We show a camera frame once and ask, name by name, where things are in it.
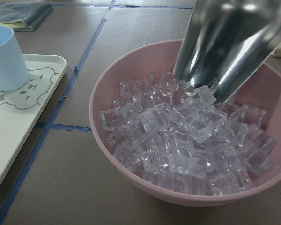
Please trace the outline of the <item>metal ice scoop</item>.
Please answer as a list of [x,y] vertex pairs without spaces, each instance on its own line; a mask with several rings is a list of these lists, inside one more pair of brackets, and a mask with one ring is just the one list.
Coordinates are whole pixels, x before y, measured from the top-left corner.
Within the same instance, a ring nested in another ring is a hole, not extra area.
[[281,0],[199,0],[173,69],[186,93],[207,85],[222,104],[281,42]]

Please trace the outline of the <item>cream bear tray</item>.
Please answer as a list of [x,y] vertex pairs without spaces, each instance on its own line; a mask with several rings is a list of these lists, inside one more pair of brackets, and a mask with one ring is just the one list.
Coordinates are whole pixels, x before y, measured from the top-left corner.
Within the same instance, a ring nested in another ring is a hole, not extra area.
[[13,91],[0,91],[0,185],[67,68],[58,55],[24,54],[30,74]]

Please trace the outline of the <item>grey folded cloth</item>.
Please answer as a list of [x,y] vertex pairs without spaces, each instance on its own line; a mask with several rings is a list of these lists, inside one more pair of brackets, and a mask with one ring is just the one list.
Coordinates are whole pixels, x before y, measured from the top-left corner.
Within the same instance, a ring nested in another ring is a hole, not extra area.
[[15,32],[32,32],[52,11],[50,3],[7,3],[0,9],[0,25]]

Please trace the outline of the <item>pink bowl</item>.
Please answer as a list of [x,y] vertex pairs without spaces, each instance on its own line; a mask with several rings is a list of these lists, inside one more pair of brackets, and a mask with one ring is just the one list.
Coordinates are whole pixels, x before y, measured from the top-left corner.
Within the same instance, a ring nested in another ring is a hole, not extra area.
[[252,103],[266,110],[262,128],[277,142],[269,157],[274,165],[259,178],[254,178],[248,191],[224,196],[188,195],[153,185],[124,168],[114,157],[107,141],[109,130],[128,124],[132,117],[110,110],[120,97],[120,83],[141,79],[149,72],[160,72],[176,62],[180,40],[162,41],[137,48],[112,63],[98,78],[89,103],[90,125],[101,151],[119,172],[136,187],[163,201],[192,207],[210,207],[245,199],[269,189],[281,181],[281,74],[264,63],[235,95],[237,103]]

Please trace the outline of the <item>light blue plastic cup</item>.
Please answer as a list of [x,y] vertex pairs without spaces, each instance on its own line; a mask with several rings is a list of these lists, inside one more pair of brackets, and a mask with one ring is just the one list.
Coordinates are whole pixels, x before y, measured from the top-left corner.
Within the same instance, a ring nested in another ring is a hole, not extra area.
[[12,28],[0,25],[0,90],[22,87],[29,72]]

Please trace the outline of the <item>pile of clear ice cubes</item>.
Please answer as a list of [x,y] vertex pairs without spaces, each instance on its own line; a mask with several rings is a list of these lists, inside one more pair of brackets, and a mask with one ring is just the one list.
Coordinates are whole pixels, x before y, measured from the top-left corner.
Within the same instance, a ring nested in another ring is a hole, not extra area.
[[191,195],[230,195],[252,187],[274,164],[276,141],[260,126],[265,110],[227,102],[214,106],[207,86],[190,96],[173,74],[122,81],[120,98],[101,115],[131,116],[109,130],[113,157],[158,187]]

